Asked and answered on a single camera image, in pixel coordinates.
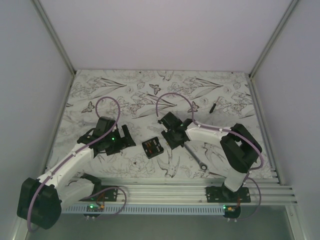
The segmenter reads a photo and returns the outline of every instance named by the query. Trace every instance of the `black bracket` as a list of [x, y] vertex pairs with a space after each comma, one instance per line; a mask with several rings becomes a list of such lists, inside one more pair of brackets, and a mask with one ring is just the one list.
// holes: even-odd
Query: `black bracket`
[[[101, 179], [99, 179], [99, 178], [97, 178], [95, 176], [86, 174], [86, 173], [81, 178], [82, 179], [87, 179], [87, 180], [91, 181], [94, 184], [93, 191], [92, 191], [91, 195], [94, 195], [94, 194], [96, 194], [96, 193], [98, 193], [101, 190], [106, 189], [106, 188], [117, 187], [117, 186], [101, 185]], [[99, 195], [94, 196], [94, 197], [92, 197], [90, 199], [85, 199], [85, 200], [81, 200], [81, 201], [84, 201], [84, 202], [96, 202], [98, 197], [99, 197]], [[118, 189], [111, 189], [111, 190], [108, 190], [108, 191], [104, 192], [104, 202], [116, 202], [117, 201], [117, 197], [118, 197]]]
[[[236, 123], [231, 130], [248, 139], [259, 151], [262, 148], [250, 132], [240, 123]], [[258, 153], [244, 140], [228, 133], [221, 138], [220, 144], [231, 167], [239, 173], [246, 174], [252, 164], [257, 161]]]
[[173, 150], [184, 145], [186, 141], [190, 141], [186, 134], [187, 127], [192, 123], [192, 120], [187, 118], [182, 122], [172, 112], [168, 112], [163, 118], [158, 121], [163, 124], [167, 131], [162, 131], [161, 134]]
[[238, 198], [241, 203], [251, 203], [249, 188], [240, 187], [232, 195], [226, 195], [224, 186], [207, 186], [205, 188], [206, 200], [208, 203], [237, 203]]
[[[91, 143], [92, 141], [100, 138], [103, 134], [105, 134], [115, 124], [115, 122], [116, 121], [111, 118], [101, 116], [96, 124], [96, 127], [90, 129], [87, 133], [81, 136], [77, 140], [77, 143]], [[110, 132], [103, 139], [89, 146], [89, 148], [93, 149], [94, 157], [96, 157], [100, 152], [103, 151], [105, 151], [105, 153], [109, 156], [112, 154], [120, 153], [120, 150], [122, 149], [136, 146], [136, 143], [132, 139], [127, 125], [123, 125], [122, 130], [124, 133], [124, 137], [120, 136], [117, 126], [114, 131]]]
[[[38, 179], [30, 177], [23, 182], [16, 212], [18, 217], [27, 219], [31, 199], [40, 184]], [[49, 229], [57, 222], [61, 211], [61, 201], [55, 186], [44, 185], [35, 199], [31, 212], [31, 222], [43, 229]]]

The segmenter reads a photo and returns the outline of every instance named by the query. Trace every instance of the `ratchet wrench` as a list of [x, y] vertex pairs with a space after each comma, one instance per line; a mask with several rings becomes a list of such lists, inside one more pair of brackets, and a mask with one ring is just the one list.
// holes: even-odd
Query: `ratchet wrench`
[[191, 154], [191, 156], [196, 160], [196, 162], [199, 164], [200, 169], [202, 171], [206, 171], [208, 169], [208, 166], [204, 164], [198, 157], [197, 155], [191, 150], [191, 148], [185, 143], [183, 144], [185, 149]]

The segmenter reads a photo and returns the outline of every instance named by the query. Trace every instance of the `enclosure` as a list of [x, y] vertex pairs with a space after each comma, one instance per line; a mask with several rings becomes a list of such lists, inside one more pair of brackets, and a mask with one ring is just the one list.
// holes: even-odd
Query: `enclosure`
[[[2, 1], [1, 239], [319, 239], [319, 8], [315, 0]], [[52, 228], [28, 232], [17, 217], [22, 183], [118, 109], [118, 128], [136, 146], [95, 154], [68, 185], [89, 174], [126, 194], [103, 201], [101, 218], [89, 214], [98, 200], [77, 201]], [[206, 190], [233, 167], [224, 149], [188, 142], [201, 169], [164, 139], [159, 120], [169, 112], [221, 129], [242, 124], [262, 147], [236, 222]], [[148, 158], [142, 143], [154, 137], [163, 153]]]

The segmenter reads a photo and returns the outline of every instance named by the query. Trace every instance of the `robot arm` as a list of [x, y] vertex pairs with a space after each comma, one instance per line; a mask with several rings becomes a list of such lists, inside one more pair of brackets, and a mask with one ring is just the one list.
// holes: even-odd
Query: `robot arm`
[[220, 128], [219, 131], [211, 130], [195, 125], [191, 119], [186, 119], [182, 122], [171, 112], [167, 113], [159, 123], [163, 124], [166, 128], [161, 134], [171, 149], [183, 146], [187, 141], [202, 141], [215, 145], [221, 144], [226, 158], [231, 165], [228, 176], [223, 184], [223, 187], [227, 188], [225, 192], [230, 191], [231, 193], [235, 193], [239, 190], [252, 164], [257, 161], [258, 154], [246, 142], [231, 133], [224, 132], [223, 129], [232, 130], [244, 136], [262, 152], [262, 148], [258, 142], [239, 123], [233, 127]]
[[[43, 229], [51, 228], [59, 219], [63, 209], [66, 209], [84, 197], [100, 191], [101, 180], [87, 174], [84, 174], [78, 181], [71, 182], [69, 185], [67, 183], [70, 182], [79, 169], [93, 160], [101, 151], [105, 151], [107, 155], [112, 155], [119, 153], [124, 148], [136, 145], [130, 136], [127, 126], [123, 125], [124, 137], [121, 137], [119, 129], [115, 128], [103, 139], [76, 153], [78, 149], [104, 135], [114, 123], [115, 120], [113, 119], [100, 117], [96, 128], [81, 136], [77, 144], [64, 159], [37, 179], [28, 178], [25, 180], [21, 186], [17, 209], [18, 217], [27, 219], [31, 199], [38, 187], [48, 177], [50, 179], [39, 192], [31, 212], [31, 222]], [[55, 171], [71, 155], [73, 157]]]

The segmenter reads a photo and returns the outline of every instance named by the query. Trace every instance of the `cable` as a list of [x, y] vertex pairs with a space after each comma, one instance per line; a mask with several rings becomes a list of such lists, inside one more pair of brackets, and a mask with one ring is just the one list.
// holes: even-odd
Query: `cable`
[[185, 99], [188, 104], [190, 105], [190, 108], [191, 108], [191, 116], [192, 116], [192, 121], [195, 125], [197, 125], [199, 128], [204, 128], [204, 129], [209, 129], [209, 130], [214, 130], [214, 131], [218, 131], [218, 132], [226, 132], [226, 133], [229, 133], [229, 134], [233, 134], [237, 137], [239, 137], [240, 139], [244, 140], [247, 144], [249, 144], [255, 151], [256, 153], [258, 154], [260, 160], [261, 160], [261, 163], [260, 163], [260, 166], [257, 166], [257, 167], [252, 167], [249, 169], [249, 171], [251, 170], [257, 170], [257, 169], [261, 169], [264, 165], [264, 157], [262, 156], [261, 152], [259, 151], [259, 149], [251, 142], [249, 141], [247, 138], [245, 138], [244, 136], [240, 135], [239, 133], [235, 132], [235, 131], [232, 131], [232, 130], [229, 130], [229, 129], [224, 129], [222, 127], [215, 127], [215, 126], [211, 126], [211, 125], [206, 125], [206, 124], [202, 124], [202, 123], [199, 123], [195, 120], [195, 111], [194, 111], [194, 108], [191, 104], [191, 102], [183, 95], [179, 94], [179, 93], [176, 93], [176, 92], [167, 92], [165, 94], [162, 94], [156, 101], [155, 103], [155, 112], [156, 112], [156, 116], [159, 117], [159, 113], [158, 113], [158, 103], [160, 101], [160, 99], [166, 95], [178, 95], [180, 97], [182, 97], [183, 99]]
[[[99, 199], [101, 199], [101, 198], [102, 198], [102, 204], [98, 203]], [[99, 207], [101, 207], [101, 206], [105, 207], [105, 192], [101, 193], [101, 195], [96, 198], [95, 203]]]
[[256, 188], [258, 189], [258, 192], [259, 192], [259, 203], [258, 203], [256, 209], [254, 210], [254, 212], [253, 212], [251, 215], [246, 216], [246, 217], [244, 217], [244, 218], [237, 219], [237, 221], [238, 221], [238, 220], [239, 220], [239, 221], [247, 220], [247, 219], [251, 218], [253, 215], [255, 215], [255, 214], [258, 212], [258, 210], [259, 210], [259, 208], [260, 208], [260, 205], [261, 205], [262, 194], [261, 194], [260, 187], [259, 187], [258, 183], [257, 183], [253, 178], [248, 177], [248, 179], [250, 179], [250, 180], [256, 185]]
[[[98, 114], [98, 104], [101, 100], [103, 99], [111, 99], [113, 100], [117, 107], [118, 107], [118, 116], [116, 117], [116, 120], [113, 124], [113, 126], [105, 133], [103, 134], [102, 136], [98, 137], [96, 140], [93, 140], [92, 142], [89, 142], [88, 144], [80, 147], [78, 150], [76, 150], [74, 153], [77, 154], [79, 152], [81, 152], [83, 149], [91, 146], [92, 144], [100, 141], [101, 139], [103, 139], [105, 136], [107, 136], [113, 129], [114, 127], [117, 126], [117, 123], [119, 121], [119, 118], [120, 118], [120, 113], [121, 113], [121, 110], [120, 110], [120, 105], [119, 103], [117, 102], [117, 100], [115, 100], [113, 97], [110, 97], [110, 96], [104, 96], [104, 97], [101, 97], [95, 104], [95, 113], [96, 115], [98, 116], [98, 118], [100, 118], [99, 114]], [[51, 176], [48, 176], [41, 184], [40, 186], [37, 188], [37, 190], [35, 191], [32, 199], [31, 199], [31, 202], [30, 202], [30, 205], [29, 205], [29, 209], [28, 209], [28, 213], [27, 213], [27, 217], [26, 217], [26, 224], [27, 224], [27, 228], [28, 228], [28, 231], [31, 232], [31, 233], [34, 233], [37, 229], [32, 229], [31, 227], [31, 213], [32, 213], [32, 209], [34, 207], [34, 204], [35, 204], [35, 201], [36, 201], [36, 198], [39, 194], [39, 192], [41, 191], [41, 189], [44, 187], [44, 185], [49, 181], [49, 179], [56, 174], [56, 172], [66, 163], [68, 162], [74, 155], [73, 154], [70, 154], [64, 161], [62, 161], [53, 171], [52, 171], [52, 174]]]
[[240, 200], [240, 197], [238, 196], [237, 205], [236, 205], [235, 209], [239, 208], [240, 204], [241, 204], [241, 200]]
[[104, 193], [105, 191], [112, 190], [112, 189], [118, 189], [118, 190], [120, 190], [120, 191], [123, 193], [123, 195], [124, 195], [124, 203], [123, 203], [122, 207], [121, 207], [117, 212], [115, 212], [115, 213], [113, 213], [113, 214], [110, 214], [110, 215], [108, 215], [107, 217], [109, 218], [109, 217], [112, 217], [112, 216], [116, 216], [116, 215], [118, 215], [119, 213], [121, 213], [121, 211], [125, 208], [125, 206], [126, 206], [126, 204], [127, 204], [127, 194], [126, 194], [126, 192], [125, 192], [122, 188], [120, 188], [120, 187], [118, 187], [118, 186], [107, 187], [107, 188], [105, 188], [105, 189], [103, 189], [103, 190], [101, 190], [101, 191], [98, 191], [97, 193], [95, 193], [95, 194], [93, 194], [93, 195], [91, 195], [91, 196], [86, 196], [86, 197], [82, 198], [81, 200], [86, 200], [86, 199], [93, 198], [93, 197], [95, 197], [95, 196], [97, 196], [97, 195], [100, 195], [101, 193]]

